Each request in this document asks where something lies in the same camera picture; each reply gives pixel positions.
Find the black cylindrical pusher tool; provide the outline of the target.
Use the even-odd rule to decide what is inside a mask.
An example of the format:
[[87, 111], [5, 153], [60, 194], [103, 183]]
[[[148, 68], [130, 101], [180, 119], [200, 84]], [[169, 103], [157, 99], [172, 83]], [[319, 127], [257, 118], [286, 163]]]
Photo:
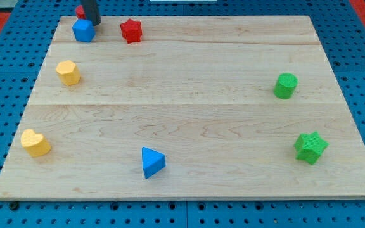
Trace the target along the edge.
[[84, 9], [86, 18], [90, 20], [93, 26], [97, 26], [101, 23], [101, 14], [99, 12], [97, 0], [80, 0]]

